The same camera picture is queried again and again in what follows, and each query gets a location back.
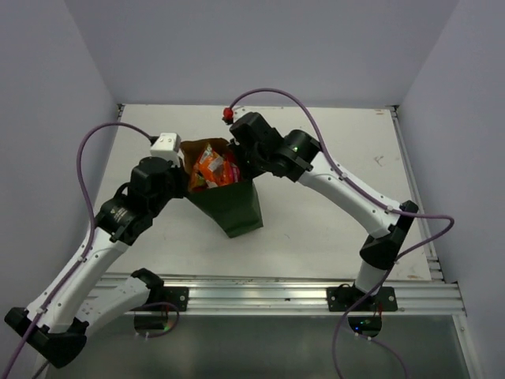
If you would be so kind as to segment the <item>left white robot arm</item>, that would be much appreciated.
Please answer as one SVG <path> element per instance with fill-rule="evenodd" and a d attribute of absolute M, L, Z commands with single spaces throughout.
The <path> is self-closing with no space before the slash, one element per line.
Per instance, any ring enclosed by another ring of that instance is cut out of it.
<path fill-rule="evenodd" d="M 185 194 L 180 160 L 143 158 L 129 182 L 103 203 L 88 238 L 57 278 L 26 307 L 13 307 L 5 322 L 53 367 L 71 363 L 97 330 L 130 310 L 178 312 L 163 281 L 146 268 L 105 295 L 87 299 L 103 273 L 150 228 L 168 201 Z"/>

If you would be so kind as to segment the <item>pink candy packet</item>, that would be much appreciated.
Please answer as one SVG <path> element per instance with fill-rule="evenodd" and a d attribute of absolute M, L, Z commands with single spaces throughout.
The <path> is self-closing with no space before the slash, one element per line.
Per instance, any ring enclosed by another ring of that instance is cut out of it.
<path fill-rule="evenodd" d="M 236 182 L 240 182 L 241 180 L 241 172 L 239 167 L 237 166 L 237 161 L 232 152 L 227 152 L 225 154 L 226 160 L 226 175 L 227 175 L 227 183 L 232 184 Z"/>

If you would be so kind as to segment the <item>green paper bag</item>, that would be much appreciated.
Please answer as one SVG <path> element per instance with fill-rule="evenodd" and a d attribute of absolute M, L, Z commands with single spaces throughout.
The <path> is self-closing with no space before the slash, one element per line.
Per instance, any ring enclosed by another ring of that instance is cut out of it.
<path fill-rule="evenodd" d="M 183 141 L 181 151 L 189 181 L 193 165 L 207 143 L 224 158 L 227 152 L 231 152 L 228 149 L 228 141 L 223 138 Z M 259 196 L 250 179 L 244 180 L 241 177 L 240 182 L 228 186 L 203 189 L 198 192 L 189 191 L 187 198 L 217 223 L 229 238 L 245 235 L 264 225 Z"/>

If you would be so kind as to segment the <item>orange snack packet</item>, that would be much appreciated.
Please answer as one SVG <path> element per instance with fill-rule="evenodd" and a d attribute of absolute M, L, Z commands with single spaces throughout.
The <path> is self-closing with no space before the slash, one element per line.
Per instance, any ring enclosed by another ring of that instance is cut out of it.
<path fill-rule="evenodd" d="M 189 191 L 198 192 L 221 186 L 228 186 L 226 160 L 207 143 L 196 159 L 190 175 Z"/>

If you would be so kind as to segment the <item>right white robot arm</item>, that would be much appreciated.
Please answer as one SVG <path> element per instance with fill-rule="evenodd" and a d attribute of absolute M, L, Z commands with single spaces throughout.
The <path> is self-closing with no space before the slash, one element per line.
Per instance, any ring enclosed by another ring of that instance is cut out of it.
<path fill-rule="evenodd" d="M 351 291 L 353 304 L 371 309 L 380 300 L 380 287 L 392 270 L 419 207 L 383 196 L 338 164 L 331 164 L 322 144 L 300 129 L 282 136 L 257 112 L 237 116 L 225 110 L 233 136 L 229 146 L 246 173 L 269 172 L 299 183 L 340 207 L 367 232 L 360 249 L 361 267 Z"/>

